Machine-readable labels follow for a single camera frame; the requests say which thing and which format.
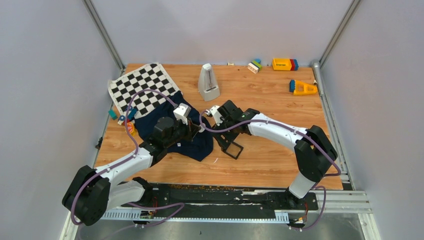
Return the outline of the grey corner pipe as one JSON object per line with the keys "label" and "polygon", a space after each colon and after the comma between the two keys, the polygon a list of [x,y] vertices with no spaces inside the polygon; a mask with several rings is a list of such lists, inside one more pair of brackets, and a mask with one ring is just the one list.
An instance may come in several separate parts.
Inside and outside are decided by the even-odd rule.
{"label": "grey corner pipe", "polygon": [[317,82],[318,94],[322,102],[322,108],[325,115],[325,120],[328,126],[331,142],[338,153],[337,165],[341,169],[340,179],[344,190],[353,190],[353,186],[349,177],[348,166],[344,152],[340,143],[340,138],[336,128],[336,122],[333,117],[330,102],[325,93],[324,78],[321,72],[321,65],[318,60],[311,62],[314,78]]}

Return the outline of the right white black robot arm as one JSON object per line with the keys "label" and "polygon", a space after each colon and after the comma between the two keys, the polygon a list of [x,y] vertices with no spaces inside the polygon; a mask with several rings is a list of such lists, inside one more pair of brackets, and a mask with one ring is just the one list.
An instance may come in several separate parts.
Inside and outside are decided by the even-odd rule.
{"label": "right white black robot arm", "polygon": [[317,125],[309,128],[289,125],[253,108],[243,111],[231,100],[211,107],[206,115],[215,121],[212,133],[224,152],[239,134],[262,137],[294,152],[299,173],[285,195],[286,204],[292,209],[301,207],[305,195],[329,175],[331,166],[336,166],[338,153]]}

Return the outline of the teal toy block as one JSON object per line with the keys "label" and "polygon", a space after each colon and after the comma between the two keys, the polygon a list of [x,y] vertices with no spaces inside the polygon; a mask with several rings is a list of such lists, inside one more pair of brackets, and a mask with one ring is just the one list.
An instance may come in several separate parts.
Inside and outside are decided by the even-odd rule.
{"label": "teal toy block", "polygon": [[109,116],[111,117],[112,120],[117,120],[118,119],[118,116],[117,116],[117,114],[115,113],[114,110],[110,109],[108,111],[108,114],[109,114]]}

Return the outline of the white metronome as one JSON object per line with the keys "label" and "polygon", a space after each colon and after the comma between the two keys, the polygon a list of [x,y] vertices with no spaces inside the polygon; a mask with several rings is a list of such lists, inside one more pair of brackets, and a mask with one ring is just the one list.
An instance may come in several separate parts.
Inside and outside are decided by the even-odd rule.
{"label": "white metronome", "polygon": [[197,88],[205,102],[212,101],[221,95],[216,75],[210,63],[202,65]]}

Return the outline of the yellow toy block bin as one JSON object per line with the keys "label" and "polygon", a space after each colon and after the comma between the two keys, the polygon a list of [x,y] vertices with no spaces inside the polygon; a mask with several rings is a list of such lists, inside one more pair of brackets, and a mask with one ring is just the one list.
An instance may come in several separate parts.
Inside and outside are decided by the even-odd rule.
{"label": "yellow toy block bin", "polygon": [[274,58],[272,68],[274,71],[292,71],[294,69],[290,58]]}

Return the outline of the black white checkerboard mat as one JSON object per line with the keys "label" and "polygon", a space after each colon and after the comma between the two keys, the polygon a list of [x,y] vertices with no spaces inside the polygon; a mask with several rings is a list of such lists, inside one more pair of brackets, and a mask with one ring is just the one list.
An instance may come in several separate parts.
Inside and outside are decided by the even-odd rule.
{"label": "black white checkerboard mat", "polygon": [[180,91],[177,84],[160,63],[149,63],[139,67],[116,80],[110,80],[107,86],[109,95],[118,111],[118,116],[124,115],[133,95],[146,89],[135,97],[131,106],[137,109],[134,117],[141,118],[156,107],[166,102],[166,99],[155,90],[167,97]]}

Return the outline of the red blue block pair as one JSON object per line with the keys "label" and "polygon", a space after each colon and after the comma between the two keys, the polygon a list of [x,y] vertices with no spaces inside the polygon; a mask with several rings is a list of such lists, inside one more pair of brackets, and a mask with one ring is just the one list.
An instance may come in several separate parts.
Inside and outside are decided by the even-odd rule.
{"label": "red blue block pair", "polygon": [[290,71],[297,71],[299,69],[299,64],[296,59],[290,59],[291,68]]}

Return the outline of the white green blue block stack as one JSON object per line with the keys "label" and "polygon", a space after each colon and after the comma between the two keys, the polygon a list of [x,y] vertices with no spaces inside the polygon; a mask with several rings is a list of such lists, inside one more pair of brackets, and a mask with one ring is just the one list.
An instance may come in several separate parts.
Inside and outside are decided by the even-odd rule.
{"label": "white green blue block stack", "polygon": [[254,74],[259,73],[262,70],[261,60],[259,58],[255,58],[248,65],[247,69],[253,72]]}

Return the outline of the blue red toy car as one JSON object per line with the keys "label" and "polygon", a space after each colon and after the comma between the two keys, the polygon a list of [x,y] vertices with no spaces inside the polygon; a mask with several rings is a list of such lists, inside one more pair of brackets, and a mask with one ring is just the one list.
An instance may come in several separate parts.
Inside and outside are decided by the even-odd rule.
{"label": "blue red toy car", "polygon": [[131,123],[134,121],[134,116],[137,113],[137,109],[130,106],[129,107],[129,112],[125,112],[124,114],[120,115],[118,118],[117,123],[119,125],[122,125],[125,121],[127,121],[128,123]]}

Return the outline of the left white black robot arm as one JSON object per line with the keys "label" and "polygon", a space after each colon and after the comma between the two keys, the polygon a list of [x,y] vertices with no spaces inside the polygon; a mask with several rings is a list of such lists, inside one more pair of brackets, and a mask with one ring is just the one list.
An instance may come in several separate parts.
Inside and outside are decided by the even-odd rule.
{"label": "left white black robot arm", "polygon": [[140,177],[124,182],[131,175],[154,166],[168,153],[168,148],[182,140],[192,141],[204,128],[187,121],[160,118],[152,133],[136,149],[112,163],[92,168],[81,167],[61,201],[73,215],[75,225],[91,226],[110,209],[137,202],[149,206],[153,193]]}

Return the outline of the yellow blue toy wedge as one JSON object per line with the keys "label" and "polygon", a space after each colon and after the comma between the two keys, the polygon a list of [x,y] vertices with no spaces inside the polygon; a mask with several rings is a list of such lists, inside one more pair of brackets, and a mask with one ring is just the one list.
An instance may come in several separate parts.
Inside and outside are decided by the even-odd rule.
{"label": "yellow blue toy wedge", "polygon": [[294,96],[313,95],[318,93],[316,85],[308,84],[300,80],[291,79],[289,82],[289,92]]}

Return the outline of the navy blue garment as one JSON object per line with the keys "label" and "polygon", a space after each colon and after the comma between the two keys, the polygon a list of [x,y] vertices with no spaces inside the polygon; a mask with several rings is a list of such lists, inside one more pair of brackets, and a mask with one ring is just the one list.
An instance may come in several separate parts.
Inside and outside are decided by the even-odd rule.
{"label": "navy blue garment", "polygon": [[[169,98],[178,105],[181,103],[188,105],[191,108],[188,117],[194,124],[200,124],[199,111],[184,99],[181,91],[177,91]],[[175,120],[176,117],[173,113],[173,110],[174,107],[166,100],[147,115],[135,119],[135,128],[138,131],[139,137],[145,141],[153,132],[154,126],[158,120],[162,117],[170,117]],[[187,141],[183,139],[180,142],[175,143],[174,145],[170,146],[167,151],[169,153],[178,153],[201,162],[213,151],[213,149],[214,139],[212,134],[208,131],[203,131],[197,133],[193,140]]]}

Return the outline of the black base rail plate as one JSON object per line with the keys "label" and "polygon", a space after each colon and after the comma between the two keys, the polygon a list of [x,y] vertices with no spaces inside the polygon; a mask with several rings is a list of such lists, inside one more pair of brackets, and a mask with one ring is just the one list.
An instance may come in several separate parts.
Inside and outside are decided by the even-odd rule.
{"label": "black base rail plate", "polygon": [[159,184],[152,183],[148,193],[136,202],[142,207],[157,207],[156,217],[167,217],[183,203],[177,218],[203,219],[273,219],[275,211],[295,210],[305,213],[316,211],[316,195],[309,192],[300,200],[289,197],[282,188],[257,188],[235,186]]}

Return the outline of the yellow red toy piece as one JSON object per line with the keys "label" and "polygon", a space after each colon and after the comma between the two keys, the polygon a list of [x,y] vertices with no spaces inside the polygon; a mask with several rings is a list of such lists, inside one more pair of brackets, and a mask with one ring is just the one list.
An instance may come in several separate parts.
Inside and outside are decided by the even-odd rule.
{"label": "yellow red toy piece", "polygon": [[135,124],[132,122],[128,122],[126,124],[126,128],[131,136],[135,136],[137,134],[137,129],[135,128]]}

